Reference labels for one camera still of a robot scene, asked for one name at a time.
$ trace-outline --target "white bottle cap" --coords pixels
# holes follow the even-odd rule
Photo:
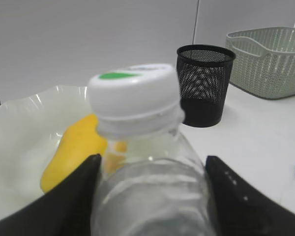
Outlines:
[[[179,84],[169,64],[131,66],[97,75],[88,84],[97,131],[117,139],[154,132],[183,121]]]

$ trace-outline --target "clear plastic bottle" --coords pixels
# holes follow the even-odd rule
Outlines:
[[[92,236],[215,236],[203,165],[179,132],[184,115],[173,67],[99,75],[88,95],[97,132],[109,140]]]

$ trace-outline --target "white bowl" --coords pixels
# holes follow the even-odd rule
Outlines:
[[[40,178],[68,126],[92,113],[86,87],[56,86],[0,106],[0,219],[43,195]]]

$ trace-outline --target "black mesh cup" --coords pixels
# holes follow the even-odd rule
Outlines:
[[[209,127],[220,122],[235,59],[232,51],[209,45],[177,50],[177,74],[184,124]]]

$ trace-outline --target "green label on cap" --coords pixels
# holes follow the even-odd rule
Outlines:
[[[99,76],[99,78],[102,80],[116,80],[116,79],[122,79],[122,78],[129,78],[133,76],[139,76],[139,75],[112,72],[112,73],[102,74]]]

